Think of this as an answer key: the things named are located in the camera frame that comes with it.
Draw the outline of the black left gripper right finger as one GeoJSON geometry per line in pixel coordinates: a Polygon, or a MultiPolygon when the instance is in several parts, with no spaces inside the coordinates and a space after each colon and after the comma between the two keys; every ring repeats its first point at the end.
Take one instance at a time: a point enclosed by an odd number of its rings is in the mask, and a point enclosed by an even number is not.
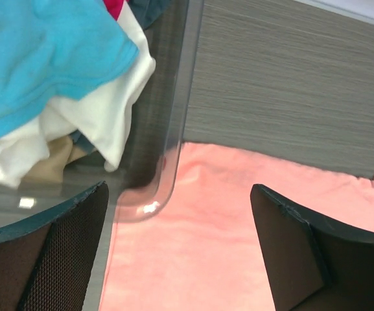
{"type": "Polygon", "coordinates": [[[276,310],[374,310],[374,232],[261,184],[250,200],[276,310]]]}

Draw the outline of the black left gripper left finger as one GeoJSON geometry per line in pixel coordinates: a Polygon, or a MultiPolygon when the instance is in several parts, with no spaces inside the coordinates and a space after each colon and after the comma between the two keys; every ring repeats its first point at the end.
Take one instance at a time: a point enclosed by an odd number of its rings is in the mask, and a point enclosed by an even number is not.
{"type": "Polygon", "coordinates": [[[108,208],[98,183],[0,227],[0,310],[81,310],[108,208]]]}

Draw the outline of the salmon pink t-shirt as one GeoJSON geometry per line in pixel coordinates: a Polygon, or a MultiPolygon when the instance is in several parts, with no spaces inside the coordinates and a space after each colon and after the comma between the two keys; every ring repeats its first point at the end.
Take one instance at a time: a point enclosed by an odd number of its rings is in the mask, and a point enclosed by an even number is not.
{"type": "Polygon", "coordinates": [[[374,178],[185,143],[165,208],[112,230],[101,310],[273,310],[250,192],[261,183],[374,231],[374,178]]]}

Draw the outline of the clear plastic bin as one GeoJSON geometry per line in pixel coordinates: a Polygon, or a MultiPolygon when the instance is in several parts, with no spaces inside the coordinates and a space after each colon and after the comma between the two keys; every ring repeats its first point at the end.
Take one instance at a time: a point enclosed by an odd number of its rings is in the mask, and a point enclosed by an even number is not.
{"type": "Polygon", "coordinates": [[[0,227],[105,181],[118,222],[142,222],[163,210],[174,188],[202,21],[202,1],[172,1],[145,32],[157,67],[132,110],[119,168],[106,172],[93,153],[65,168],[61,184],[0,187],[0,227]]]}

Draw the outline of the beige t-shirt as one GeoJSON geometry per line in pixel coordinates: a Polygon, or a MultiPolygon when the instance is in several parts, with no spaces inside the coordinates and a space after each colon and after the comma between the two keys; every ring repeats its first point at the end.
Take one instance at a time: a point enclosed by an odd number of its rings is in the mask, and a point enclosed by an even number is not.
{"type": "Polygon", "coordinates": [[[36,163],[22,178],[24,182],[61,183],[64,168],[88,155],[81,147],[74,145],[70,136],[63,136],[48,144],[49,157],[36,163]]]}

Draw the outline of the cream white t-shirt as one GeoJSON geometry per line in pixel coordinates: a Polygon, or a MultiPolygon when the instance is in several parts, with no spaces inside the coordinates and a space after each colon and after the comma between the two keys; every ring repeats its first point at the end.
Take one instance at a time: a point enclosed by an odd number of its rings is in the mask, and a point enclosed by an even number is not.
{"type": "Polygon", "coordinates": [[[143,29],[128,2],[116,20],[139,53],[121,76],[79,100],[56,95],[42,112],[0,138],[0,185],[16,188],[31,168],[49,157],[49,142],[79,132],[105,160],[108,172],[118,168],[132,121],[132,106],[155,68],[143,29]]]}

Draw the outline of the turquoise t-shirt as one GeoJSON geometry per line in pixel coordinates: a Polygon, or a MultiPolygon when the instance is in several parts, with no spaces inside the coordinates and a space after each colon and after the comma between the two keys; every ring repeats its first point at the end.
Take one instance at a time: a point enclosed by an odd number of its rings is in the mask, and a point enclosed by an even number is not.
{"type": "Polygon", "coordinates": [[[0,1],[0,138],[50,98],[79,100],[121,76],[138,53],[102,1],[0,1]]]}

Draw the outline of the red t-shirt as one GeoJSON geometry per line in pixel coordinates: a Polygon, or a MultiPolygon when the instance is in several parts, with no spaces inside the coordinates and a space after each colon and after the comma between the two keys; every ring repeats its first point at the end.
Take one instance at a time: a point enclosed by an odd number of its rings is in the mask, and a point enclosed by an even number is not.
{"type": "Polygon", "coordinates": [[[103,0],[108,13],[113,17],[114,20],[118,20],[121,10],[127,0],[103,0]]]}

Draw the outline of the dark teal t-shirt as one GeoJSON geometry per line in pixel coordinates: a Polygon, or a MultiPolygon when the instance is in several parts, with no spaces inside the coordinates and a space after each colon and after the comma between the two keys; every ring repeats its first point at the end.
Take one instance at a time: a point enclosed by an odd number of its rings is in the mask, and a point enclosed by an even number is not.
{"type": "Polygon", "coordinates": [[[143,30],[155,22],[169,7],[171,0],[129,0],[128,4],[143,30]]]}

